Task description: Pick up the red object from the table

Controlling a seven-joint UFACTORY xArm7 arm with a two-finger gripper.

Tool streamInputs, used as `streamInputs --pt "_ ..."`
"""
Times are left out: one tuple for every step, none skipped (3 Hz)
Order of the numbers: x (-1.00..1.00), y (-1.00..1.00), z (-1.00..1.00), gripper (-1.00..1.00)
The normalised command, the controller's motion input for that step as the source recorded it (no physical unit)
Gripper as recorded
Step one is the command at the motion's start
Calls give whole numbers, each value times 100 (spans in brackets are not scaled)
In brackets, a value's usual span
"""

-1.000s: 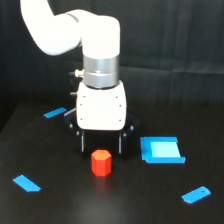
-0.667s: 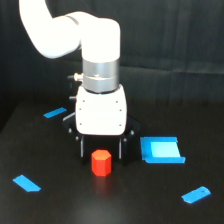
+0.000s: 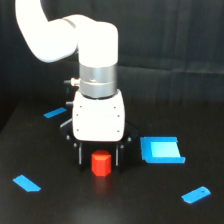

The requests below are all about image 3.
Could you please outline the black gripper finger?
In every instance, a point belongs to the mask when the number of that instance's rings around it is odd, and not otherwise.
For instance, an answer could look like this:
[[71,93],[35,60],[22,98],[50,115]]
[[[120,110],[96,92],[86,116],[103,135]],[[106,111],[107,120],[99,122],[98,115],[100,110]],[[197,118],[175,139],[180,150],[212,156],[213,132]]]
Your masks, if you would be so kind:
[[125,167],[125,151],[126,148],[129,146],[130,142],[128,140],[119,141],[116,144],[116,150],[115,150],[115,166],[116,168],[122,172]]
[[83,165],[83,147],[82,144],[83,142],[75,142],[73,144],[74,148],[78,150],[78,167],[80,171],[84,170],[84,165]]

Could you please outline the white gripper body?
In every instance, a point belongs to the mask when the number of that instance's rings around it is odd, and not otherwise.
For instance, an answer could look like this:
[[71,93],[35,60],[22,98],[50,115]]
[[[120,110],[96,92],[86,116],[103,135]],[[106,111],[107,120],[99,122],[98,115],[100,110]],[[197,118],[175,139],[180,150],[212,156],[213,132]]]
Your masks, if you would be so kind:
[[72,128],[79,141],[118,142],[125,130],[125,107],[122,93],[117,90],[107,99],[90,99],[77,91],[73,100],[72,117],[60,128],[67,133]]

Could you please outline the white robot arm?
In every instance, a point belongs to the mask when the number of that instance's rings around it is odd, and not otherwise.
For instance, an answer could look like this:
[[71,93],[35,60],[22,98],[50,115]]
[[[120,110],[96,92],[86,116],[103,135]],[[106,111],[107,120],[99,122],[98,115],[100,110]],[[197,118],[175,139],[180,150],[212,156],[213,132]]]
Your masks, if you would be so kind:
[[15,0],[15,15],[26,44],[39,60],[51,63],[78,54],[79,77],[67,81],[77,89],[69,103],[72,117],[60,129],[77,149],[85,142],[114,142],[115,166],[123,169],[125,148],[138,132],[125,121],[117,88],[116,26],[79,14],[50,21],[41,0]]

